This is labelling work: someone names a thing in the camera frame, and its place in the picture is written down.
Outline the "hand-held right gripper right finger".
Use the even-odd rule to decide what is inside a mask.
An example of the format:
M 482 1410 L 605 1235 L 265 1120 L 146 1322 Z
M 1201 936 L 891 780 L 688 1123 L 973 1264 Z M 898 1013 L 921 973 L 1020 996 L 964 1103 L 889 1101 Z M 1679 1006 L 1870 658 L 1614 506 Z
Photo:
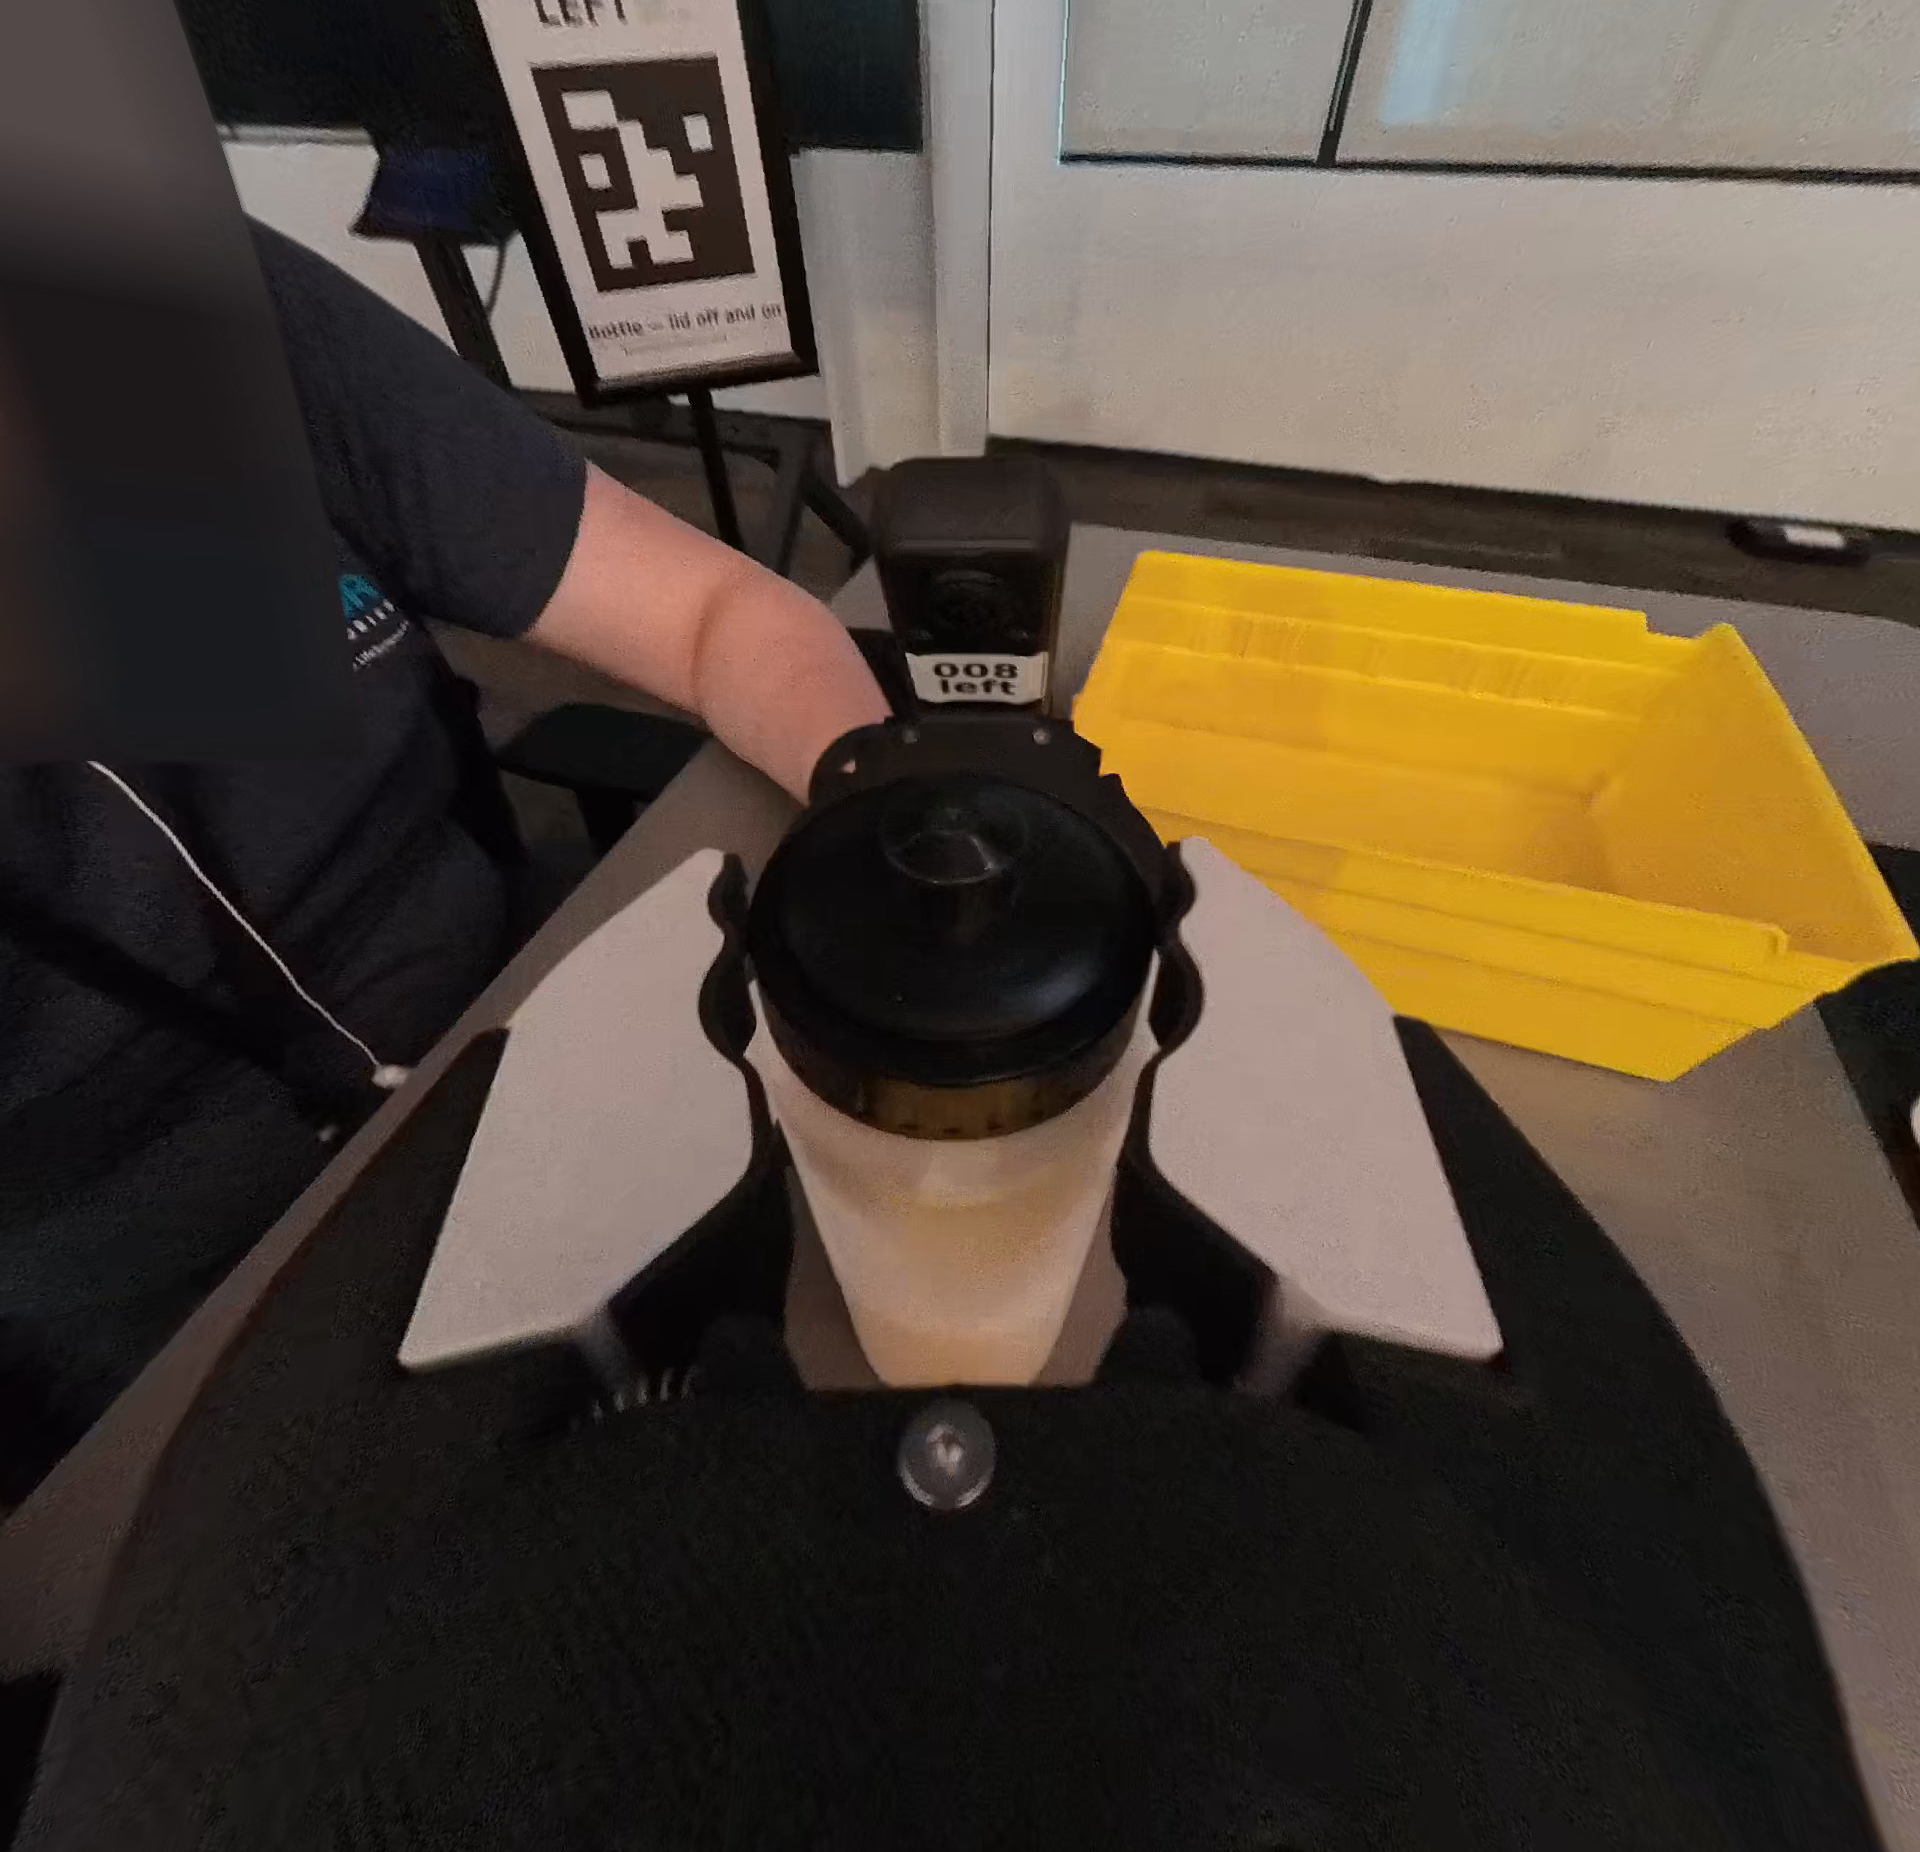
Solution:
M 1201 1368 L 1300 1368 L 1327 1337 L 1492 1365 L 1499 1318 L 1389 1003 L 1207 840 L 1169 872 L 1118 1166 L 1126 1307 L 1178 1314 Z

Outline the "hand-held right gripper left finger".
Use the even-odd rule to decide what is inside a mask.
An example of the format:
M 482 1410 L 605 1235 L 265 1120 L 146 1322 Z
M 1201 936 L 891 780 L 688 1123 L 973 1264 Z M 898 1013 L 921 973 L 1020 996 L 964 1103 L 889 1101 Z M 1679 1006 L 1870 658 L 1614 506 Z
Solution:
M 516 1009 L 399 1345 L 412 1375 L 561 1345 L 596 1375 L 784 1326 L 787 1154 L 748 1062 L 739 858 L 698 851 Z

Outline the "white plastic bottle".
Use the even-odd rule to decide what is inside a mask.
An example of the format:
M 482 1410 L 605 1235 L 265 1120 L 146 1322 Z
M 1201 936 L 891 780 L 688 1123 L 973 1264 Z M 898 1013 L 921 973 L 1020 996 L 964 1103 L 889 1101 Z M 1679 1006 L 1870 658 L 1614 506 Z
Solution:
M 770 1042 L 750 1052 L 882 1385 L 1039 1380 L 1108 1209 L 1153 1051 L 1138 1023 L 1093 1095 L 973 1142 L 876 1131 L 805 1089 Z

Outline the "black bottle lid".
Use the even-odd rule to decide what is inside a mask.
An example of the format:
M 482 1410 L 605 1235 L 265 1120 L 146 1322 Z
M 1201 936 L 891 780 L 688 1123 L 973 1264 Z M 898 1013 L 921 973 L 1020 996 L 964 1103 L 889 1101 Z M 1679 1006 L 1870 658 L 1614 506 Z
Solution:
M 770 858 L 748 954 L 805 1095 L 870 1131 L 978 1142 L 1093 1096 L 1140 1023 L 1155 890 L 1118 838 L 989 777 L 855 791 Z

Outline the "person's left forearm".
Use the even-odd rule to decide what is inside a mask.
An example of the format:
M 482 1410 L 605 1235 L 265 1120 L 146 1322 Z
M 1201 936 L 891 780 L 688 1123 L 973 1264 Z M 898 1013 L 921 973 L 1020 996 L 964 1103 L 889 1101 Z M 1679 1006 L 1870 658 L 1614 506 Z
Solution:
M 891 715 L 822 602 L 597 466 L 557 586 L 523 639 L 688 712 L 799 806 L 828 748 Z

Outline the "yellow plastic bin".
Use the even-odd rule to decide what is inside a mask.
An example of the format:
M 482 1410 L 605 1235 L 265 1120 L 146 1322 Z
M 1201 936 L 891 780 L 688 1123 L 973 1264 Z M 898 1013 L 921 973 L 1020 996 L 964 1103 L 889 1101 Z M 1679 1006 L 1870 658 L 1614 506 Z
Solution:
M 1672 1081 L 1915 937 L 1732 624 L 1144 550 L 1073 721 L 1398 1013 Z

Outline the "sign on black easel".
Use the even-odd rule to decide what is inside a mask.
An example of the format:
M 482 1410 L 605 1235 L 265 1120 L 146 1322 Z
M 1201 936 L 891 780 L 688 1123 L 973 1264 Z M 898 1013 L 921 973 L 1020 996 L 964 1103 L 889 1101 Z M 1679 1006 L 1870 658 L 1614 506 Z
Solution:
M 817 377 L 765 0 L 464 0 L 576 397 L 685 399 L 744 550 L 716 390 Z

